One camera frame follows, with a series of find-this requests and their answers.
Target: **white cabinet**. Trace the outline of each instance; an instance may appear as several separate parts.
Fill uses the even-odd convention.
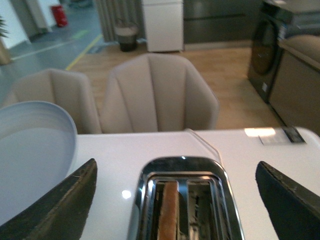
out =
[[[143,16],[149,52],[184,48],[183,3],[177,0],[143,0]]]

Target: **gray floor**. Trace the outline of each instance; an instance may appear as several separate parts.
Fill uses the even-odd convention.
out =
[[[47,68],[66,69],[86,48],[101,35],[98,13],[91,7],[64,7],[68,19],[65,27],[54,27],[11,48],[12,63],[0,66],[0,103],[12,83],[23,76]],[[103,45],[102,37],[97,45]]]

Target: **bread slice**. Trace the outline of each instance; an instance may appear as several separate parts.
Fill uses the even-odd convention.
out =
[[[158,224],[158,240],[177,240],[179,235],[179,192],[176,181],[166,182]]]

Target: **chair backrest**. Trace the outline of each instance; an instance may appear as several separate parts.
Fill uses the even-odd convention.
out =
[[[78,134],[100,134],[101,127],[90,80],[80,72],[49,68],[13,84],[2,107],[26,101],[46,101],[64,108]]]
[[[109,74],[100,114],[103,133],[214,129],[219,101],[187,59],[147,53]]]

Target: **white table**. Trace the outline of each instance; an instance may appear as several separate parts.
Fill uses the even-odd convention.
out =
[[[259,161],[320,195],[320,138],[303,128],[299,132],[306,144],[263,145],[243,129],[197,131],[221,155],[246,240],[278,239],[255,180]],[[125,240],[141,169],[155,158],[168,156],[218,160],[190,132],[79,135],[73,169],[90,158],[98,166],[96,191],[81,239]],[[124,199],[123,190],[132,197]]]

